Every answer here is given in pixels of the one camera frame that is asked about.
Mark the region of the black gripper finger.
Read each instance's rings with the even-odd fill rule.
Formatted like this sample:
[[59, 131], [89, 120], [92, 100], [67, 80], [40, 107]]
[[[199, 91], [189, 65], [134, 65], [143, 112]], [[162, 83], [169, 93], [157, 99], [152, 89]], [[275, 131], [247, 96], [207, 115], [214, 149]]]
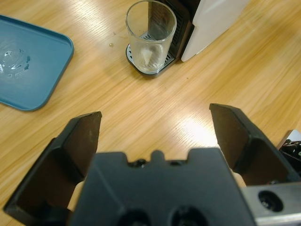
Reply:
[[65, 226], [76, 185], [97, 151], [100, 111], [72, 118], [24, 176], [3, 211], [26, 226]]
[[210, 104], [218, 145], [248, 186], [299, 182], [300, 175], [266, 135], [236, 107]]

